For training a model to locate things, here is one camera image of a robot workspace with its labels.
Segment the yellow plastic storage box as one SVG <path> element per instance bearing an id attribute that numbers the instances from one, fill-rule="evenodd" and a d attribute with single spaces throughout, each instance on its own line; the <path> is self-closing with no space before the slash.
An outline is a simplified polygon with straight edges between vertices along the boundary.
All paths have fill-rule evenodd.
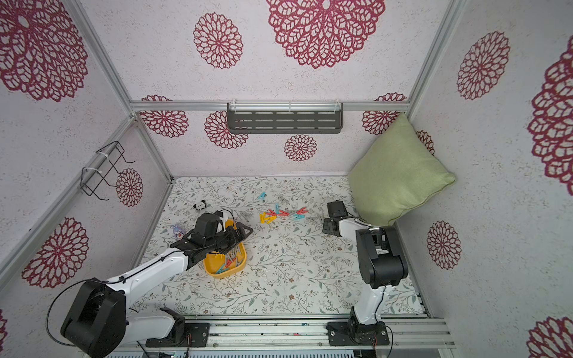
<path id="1" fill-rule="evenodd" d="M 223 219 L 204 258 L 207 274 L 223 279 L 242 271 L 248 256 L 243 242 L 251 233 L 250 228 L 236 224 L 233 219 Z"/>

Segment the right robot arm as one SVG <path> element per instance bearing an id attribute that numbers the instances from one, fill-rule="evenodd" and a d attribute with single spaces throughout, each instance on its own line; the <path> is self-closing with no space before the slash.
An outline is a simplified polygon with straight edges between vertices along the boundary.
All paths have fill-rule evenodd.
<path id="1" fill-rule="evenodd" d="M 379 325 L 378 312 L 388 290 L 408 276 L 400 236 L 392 226 L 374 226 L 350 215 L 342 201 L 329 202 L 327 209 L 322 232 L 355 241 L 364 282 L 349 325 L 357 331 L 371 330 Z"/>

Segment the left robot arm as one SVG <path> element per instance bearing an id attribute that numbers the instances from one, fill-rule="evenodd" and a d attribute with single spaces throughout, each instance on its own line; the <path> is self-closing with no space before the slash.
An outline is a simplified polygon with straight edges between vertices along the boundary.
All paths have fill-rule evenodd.
<path id="1" fill-rule="evenodd" d="M 105 357 L 129 343 L 190 343 L 186 319 L 169 308 L 129 316 L 134 302 L 164 281 L 190 270 L 212 253 L 226 254 L 253 234 L 228 210 L 203 213 L 195 227 L 158 257 L 107 280 L 91 278 L 79 291 L 61 326 L 61 336 L 89 357 Z"/>

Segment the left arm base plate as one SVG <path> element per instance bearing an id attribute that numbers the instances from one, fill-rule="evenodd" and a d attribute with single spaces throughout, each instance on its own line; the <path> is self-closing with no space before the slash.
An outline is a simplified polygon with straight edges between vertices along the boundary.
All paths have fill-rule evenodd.
<path id="1" fill-rule="evenodd" d="M 148 348 L 205 348 L 210 324 L 191 322 L 173 328 L 167 337 L 146 340 Z"/>

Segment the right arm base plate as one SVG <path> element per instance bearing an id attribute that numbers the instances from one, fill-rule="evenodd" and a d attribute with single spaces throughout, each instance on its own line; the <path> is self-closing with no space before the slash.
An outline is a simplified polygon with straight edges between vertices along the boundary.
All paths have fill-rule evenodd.
<path id="1" fill-rule="evenodd" d="M 372 325 L 362 325 L 350 321 L 328 322 L 326 329 L 330 346 L 390 345 L 389 334 L 383 322 Z"/>

